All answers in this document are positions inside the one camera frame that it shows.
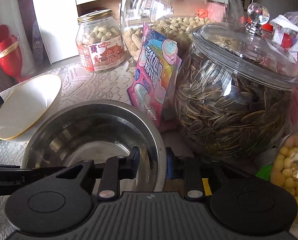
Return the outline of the stainless steel bowl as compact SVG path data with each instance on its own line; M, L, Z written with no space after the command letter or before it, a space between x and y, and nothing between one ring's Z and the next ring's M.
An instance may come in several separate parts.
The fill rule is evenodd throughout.
M153 122L135 107L115 100L90 100L66 107L48 118L30 139L22 168L71 166L79 161L105 163L110 157L140 149L134 179L122 191L159 192L166 179L166 150Z

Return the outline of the white gold-rimmed ceramic bowl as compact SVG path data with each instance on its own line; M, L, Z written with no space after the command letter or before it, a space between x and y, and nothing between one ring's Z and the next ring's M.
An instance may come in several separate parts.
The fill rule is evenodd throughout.
M55 74L32 78L17 87L0 107L0 140L29 141L60 107L62 80Z

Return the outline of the pink candy bag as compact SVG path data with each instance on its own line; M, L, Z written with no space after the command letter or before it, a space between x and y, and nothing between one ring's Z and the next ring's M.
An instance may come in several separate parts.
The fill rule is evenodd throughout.
M172 103L182 59L176 41L146 23L143 34L134 81L127 94L132 106L144 113L159 131L165 132L177 126Z

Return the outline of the yellow candy ball container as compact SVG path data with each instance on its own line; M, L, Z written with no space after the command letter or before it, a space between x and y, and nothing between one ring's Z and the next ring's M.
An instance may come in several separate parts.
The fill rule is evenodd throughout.
M261 168L256 176L288 191L298 205L298 130L278 144L273 162Z

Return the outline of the glass sunflower seed jar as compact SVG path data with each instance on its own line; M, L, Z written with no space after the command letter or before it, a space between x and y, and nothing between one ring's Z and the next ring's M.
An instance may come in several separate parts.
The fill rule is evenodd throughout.
M251 158L271 148L285 130L298 87L293 56L267 38L266 7L252 3L245 26L208 23L177 77L174 110L192 151L203 158Z

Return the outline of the peanut jar with red label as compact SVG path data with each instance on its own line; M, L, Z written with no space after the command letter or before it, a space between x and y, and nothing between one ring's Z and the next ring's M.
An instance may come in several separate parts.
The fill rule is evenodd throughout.
M124 62L124 42L111 9L89 12L77 22L76 45L87 71L109 70Z

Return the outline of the large clear peanut jar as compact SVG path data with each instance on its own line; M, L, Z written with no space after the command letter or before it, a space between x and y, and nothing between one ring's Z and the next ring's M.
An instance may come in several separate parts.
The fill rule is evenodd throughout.
M120 11L124 43L134 61L144 24L175 40L182 55L192 43L192 30L212 22L244 23L241 0L122 0Z

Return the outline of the white TV cabinet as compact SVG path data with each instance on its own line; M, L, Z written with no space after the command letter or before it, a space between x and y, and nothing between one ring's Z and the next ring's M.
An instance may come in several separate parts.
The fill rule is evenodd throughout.
M79 55L76 45L77 19L82 15L97 10L111 9L114 20L121 30L122 0L33 0L33 5L51 63ZM125 43L124 48L126 55L131 57Z

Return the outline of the red pedestal trash bin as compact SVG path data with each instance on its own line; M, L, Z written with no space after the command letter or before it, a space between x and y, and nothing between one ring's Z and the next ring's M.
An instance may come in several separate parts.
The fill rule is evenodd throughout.
M30 75L22 75L23 58L19 36L11 35L7 25L0 25L0 66L10 77L20 83Z

